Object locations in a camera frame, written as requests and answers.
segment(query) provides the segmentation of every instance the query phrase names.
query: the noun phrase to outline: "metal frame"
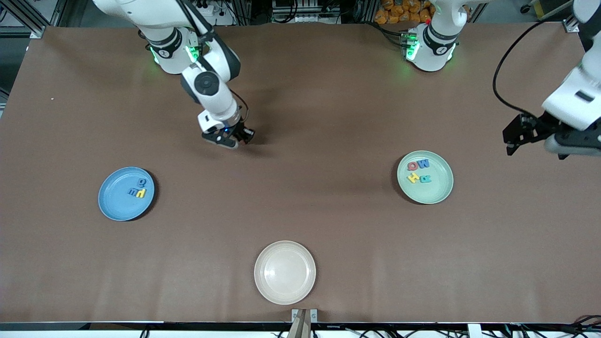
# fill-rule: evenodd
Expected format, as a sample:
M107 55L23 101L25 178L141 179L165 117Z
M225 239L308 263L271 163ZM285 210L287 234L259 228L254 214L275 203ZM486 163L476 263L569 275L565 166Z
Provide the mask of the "metal frame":
M10 91L8 90L4 90L4 88L0 87L0 97L8 100L8 95L10 94Z
M234 15L238 26L248 26L251 24L251 2L249 0L232 0Z
M485 4L479 4L476 6L476 9L474 9L472 11L472 17L470 18L469 22L476 22L478 21L478 19L480 18L480 15L482 14L482 12L484 11L484 9L486 8L486 6L488 6L488 2Z
M26 28L30 38L41 38L46 26L50 26L50 22L27 2L27 0L0 0L0 4L2 4L2 7L24 26L23 29L13 29L12 27L8 27L9 30L7 32L0 31L0 33L6 33L6 35L18 35Z

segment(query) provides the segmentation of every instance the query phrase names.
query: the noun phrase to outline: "floor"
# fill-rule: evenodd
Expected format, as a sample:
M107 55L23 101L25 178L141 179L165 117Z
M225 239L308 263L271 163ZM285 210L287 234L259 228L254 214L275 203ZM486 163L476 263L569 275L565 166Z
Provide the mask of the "floor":
M133 25L125 20L108 16L102 13L92 0L87 1L86 9L81 20L81 27L132 27ZM483 11L478 22L483 23L509 23L509 22L533 22L536 21L534 11L527 14L520 13L520 7L527 3L527 0L496 0L491 2ZM56 4L56 0L39 0L34 3L46 16L51 15L48 8ZM9 90L19 71L25 49L29 39L26 38L1 38L0 37L0 87Z

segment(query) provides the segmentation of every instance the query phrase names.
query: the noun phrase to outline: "brown table surface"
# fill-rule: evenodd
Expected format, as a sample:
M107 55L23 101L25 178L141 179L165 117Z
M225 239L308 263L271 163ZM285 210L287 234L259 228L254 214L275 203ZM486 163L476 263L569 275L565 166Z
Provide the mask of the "brown table surface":
M601 310L599 160L542 144L505 154L516 112L491 78L528 25L468 25L449 65L420 72L367 25L219 33L242 60L253 145L201 138L178 76L135 29L49 28L33 40L0 120L2 321L571 322ZM507 59L499 90L540 104L580 60L559 24ZM431 150L453 168L441 204L410 203L396 164ZM146 168L145 217L104 217L98 188ZM253 266L271 242L317 263L293 306L265 300Z

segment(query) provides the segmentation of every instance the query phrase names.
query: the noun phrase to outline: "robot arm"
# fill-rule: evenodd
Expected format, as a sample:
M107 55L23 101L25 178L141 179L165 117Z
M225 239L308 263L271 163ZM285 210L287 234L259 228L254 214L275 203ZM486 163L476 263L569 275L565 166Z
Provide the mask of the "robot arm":
M601 0L575 0L573 13L593 46L563 83L543 102L539 118L518 115L503 130L507 154L544 140L560 159L569 154L601 156Z
M430 24L421 23L409 30L410 47L405 57L426 72L435 72L444 67L453 56L459 33L468 21L465 4L479 4L492 0L432 0L436 12Z
M182 86L204 107L198 115L203 138L235 149L250 142L239 107L226 82L240 73L238 56L187 0L94 0L104 13L136 25L155 61L170 74L182 74ZM202 55L203 46L209 46Z

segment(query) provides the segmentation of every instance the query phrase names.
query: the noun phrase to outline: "cream plate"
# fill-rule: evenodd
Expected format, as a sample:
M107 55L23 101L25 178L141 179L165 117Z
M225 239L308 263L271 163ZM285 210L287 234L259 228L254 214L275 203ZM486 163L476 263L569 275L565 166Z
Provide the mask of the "cream plate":
M301 244L279 241L268 245L255 263L255 284L268 301L290 305L305 298L317 270L311 253Z

